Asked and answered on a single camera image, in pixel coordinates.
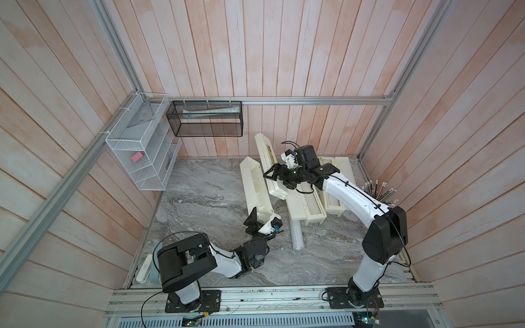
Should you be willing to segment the plastic wrap roll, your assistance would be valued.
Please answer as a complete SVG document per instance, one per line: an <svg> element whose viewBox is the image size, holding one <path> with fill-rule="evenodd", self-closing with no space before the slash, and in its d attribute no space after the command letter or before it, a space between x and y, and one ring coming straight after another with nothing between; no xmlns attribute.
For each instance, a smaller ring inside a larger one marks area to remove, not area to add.
<svg viewBox="0 0 525 328"><path fill-rule="evenodd" d="M301 221L290 220L290 231L292 245L295 251L301 251L304 249L304 238L302 233Z"/></svg>

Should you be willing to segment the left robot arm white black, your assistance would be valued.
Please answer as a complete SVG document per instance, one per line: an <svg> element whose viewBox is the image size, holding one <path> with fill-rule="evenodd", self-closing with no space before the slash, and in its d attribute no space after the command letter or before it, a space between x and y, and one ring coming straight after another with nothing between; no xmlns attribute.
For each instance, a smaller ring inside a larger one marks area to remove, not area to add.
<svg viewBox="0 0 525 328"><path fill-rule="evenodd" d="M198 280L202 276L213 272L228 279L240 278L261 267L269 254L268 241L281 232L281 217L273 214L262 222L254 208L244 226L252 238L232 251L215 246L203 232L193 232L186 239L157 250L154 266L160 276L162 291L175 294L182 304L187 305L200 298Z"/></svg>

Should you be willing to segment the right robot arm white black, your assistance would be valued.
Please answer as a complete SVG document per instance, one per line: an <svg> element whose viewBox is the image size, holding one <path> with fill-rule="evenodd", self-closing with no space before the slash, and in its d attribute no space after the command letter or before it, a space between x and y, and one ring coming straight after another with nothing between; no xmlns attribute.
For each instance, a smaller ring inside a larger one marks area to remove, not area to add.
<svg viewBox="0 0 525 328"><path fill-rule="evenodd" d="M288 189L308 183L335 197L364 224L367 228L362 241L365 255L348 283L347 296L355 308L366 305L377 292L388 265L407 245L406 212L399 206L391 208L365 194L332 164L309 170L303 166L289 169L286 165L276 164L263 177L280 180Z"/></svg>

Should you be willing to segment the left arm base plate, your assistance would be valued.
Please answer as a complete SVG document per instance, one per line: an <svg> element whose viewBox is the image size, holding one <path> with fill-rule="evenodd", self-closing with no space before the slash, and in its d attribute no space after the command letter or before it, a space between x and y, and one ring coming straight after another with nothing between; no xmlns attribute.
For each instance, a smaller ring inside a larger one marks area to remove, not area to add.
<svg viewBox="0 0 525 328"><path fill-rule="evenodd" d="M168 295L167 303L165 305L165 313L214 313L220 311L221 291L220 290L205 290L200 293L200 296L195 301L188 304L183 304L180 297L172 292Z"/></svg>

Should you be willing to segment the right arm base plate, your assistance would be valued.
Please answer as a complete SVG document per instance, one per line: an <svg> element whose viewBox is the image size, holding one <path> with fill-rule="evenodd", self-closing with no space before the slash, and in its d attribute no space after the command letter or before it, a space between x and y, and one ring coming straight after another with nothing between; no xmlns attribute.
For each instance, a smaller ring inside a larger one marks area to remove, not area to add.
<svg viewBox="0 0 525 328"><path fill-rule="evenodd" d="M325 290L331 309L381 309L384 301L379 288L362 292L359 288L332 287Z"/></svg>

